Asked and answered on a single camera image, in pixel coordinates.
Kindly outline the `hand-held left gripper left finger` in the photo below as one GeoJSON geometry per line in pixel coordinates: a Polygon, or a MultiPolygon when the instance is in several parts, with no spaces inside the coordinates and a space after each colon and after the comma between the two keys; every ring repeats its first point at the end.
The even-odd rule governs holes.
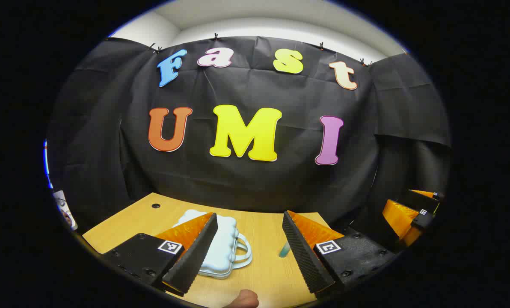
{"type": "Polygon", "coordinates": [[[216,213],[206,213],[157,236],[137,233],[102,256],[144,284],[184,296],[217,230],[216,213]]]}

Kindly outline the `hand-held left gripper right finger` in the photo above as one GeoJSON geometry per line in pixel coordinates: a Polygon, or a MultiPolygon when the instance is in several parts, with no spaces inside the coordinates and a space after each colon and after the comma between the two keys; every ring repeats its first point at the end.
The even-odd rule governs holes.
{"type": "Polygon", "coordinates": [[[308,290],[318,298],[357,287],[398,257],[353,228],[339,233],[289,210],[282,228],[308,290]]]}

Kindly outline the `light blue suitcase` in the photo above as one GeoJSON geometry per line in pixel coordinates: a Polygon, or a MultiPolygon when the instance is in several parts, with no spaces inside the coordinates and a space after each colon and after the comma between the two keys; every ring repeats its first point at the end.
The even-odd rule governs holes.
{"type": "Polygon", "coordinates": [[[252,261],[252,249],[248,240],[239,233],[236,219],[216,215],[217,231],[206,250],[203,261],[197,261],[198,274],[225,279],[234,269],[249,265],[252,261]]]}

